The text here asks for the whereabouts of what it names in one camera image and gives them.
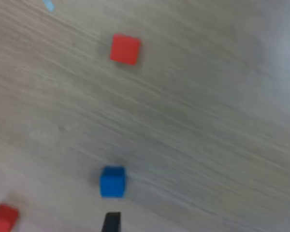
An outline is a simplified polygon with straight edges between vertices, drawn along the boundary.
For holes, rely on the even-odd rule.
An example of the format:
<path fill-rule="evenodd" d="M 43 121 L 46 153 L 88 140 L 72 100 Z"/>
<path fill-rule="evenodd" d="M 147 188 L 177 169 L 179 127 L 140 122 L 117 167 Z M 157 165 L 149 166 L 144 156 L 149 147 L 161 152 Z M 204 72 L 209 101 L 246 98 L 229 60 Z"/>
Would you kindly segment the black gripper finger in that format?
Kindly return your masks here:
<path fill-rule="evenodd" d="M 121 232 L 121 213 L 120 212 L 106 213 L 101 232 Z"/>

